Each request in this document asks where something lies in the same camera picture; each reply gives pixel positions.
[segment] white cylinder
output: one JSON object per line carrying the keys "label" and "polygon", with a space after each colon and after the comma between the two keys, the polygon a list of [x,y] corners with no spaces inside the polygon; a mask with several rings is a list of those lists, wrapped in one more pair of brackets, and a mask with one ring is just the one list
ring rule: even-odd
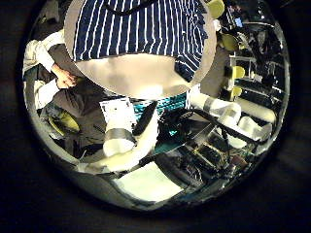
{"label": "white cylinder", "polygon": [[116,113],[107,122],[103,150],[109,157],[116,153],[125,153],[134,147],[134,138],[129,117]]}
{"label": "white cylinder", "polygon": [[269,123],[273,123],[276,120],[274,112],[270,109],[265,108],[264,106],[255,104],[242,98],[236,98],[236,103],[241,106],[244,113],[249,114],[253,117],[259,118]]}

